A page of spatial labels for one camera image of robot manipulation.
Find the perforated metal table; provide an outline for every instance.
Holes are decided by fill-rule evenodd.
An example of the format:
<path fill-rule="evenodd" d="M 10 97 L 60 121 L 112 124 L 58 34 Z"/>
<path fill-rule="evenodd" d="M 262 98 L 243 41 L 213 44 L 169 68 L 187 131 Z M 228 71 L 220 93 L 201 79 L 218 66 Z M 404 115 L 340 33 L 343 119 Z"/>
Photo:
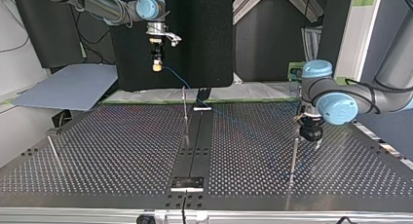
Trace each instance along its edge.
<path fill-rule="evenodd" d="M 297 102 L 103 105 L 0 169 L 2 207 L 413 212 L 413 171 L 357 128 L 301 142 Z M 202 177 L 202 193 L 173 193 Z"/>

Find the black acoustic panel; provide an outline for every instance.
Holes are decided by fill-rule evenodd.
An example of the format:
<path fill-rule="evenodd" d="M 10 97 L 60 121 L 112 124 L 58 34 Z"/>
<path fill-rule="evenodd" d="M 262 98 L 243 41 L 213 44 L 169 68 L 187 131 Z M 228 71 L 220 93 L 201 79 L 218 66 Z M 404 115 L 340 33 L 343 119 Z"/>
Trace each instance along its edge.
<path fill-rule="evenodd" d="M 233 81 L 233 0 L 167 0 L 169 30 L 182 38 L 166 45 L 164 64 L 192 88 L 226 87 Z M 111 27 L 119 84 L 122 90 L 181 88 L 169 71 L 152 71 L 146 22 L 132 29 Z"/>
<path fill-rule="evenodd" d="M 335 69 L 343 42 L 352 0 L 327 0 L 318 59 L 328 60 Z"/>
<path fill-rule="evenodd" d="M 303 61 L 304 16 L 288 0 L 262 0 L 237 24 L 237 74 L 244 81 L 285 81 Z"/>
<path fill-rule="evenodd" d="M 16 0 L 21 19 L 44 68 L 83 61 L 79 36 L 68 4 Z"/>

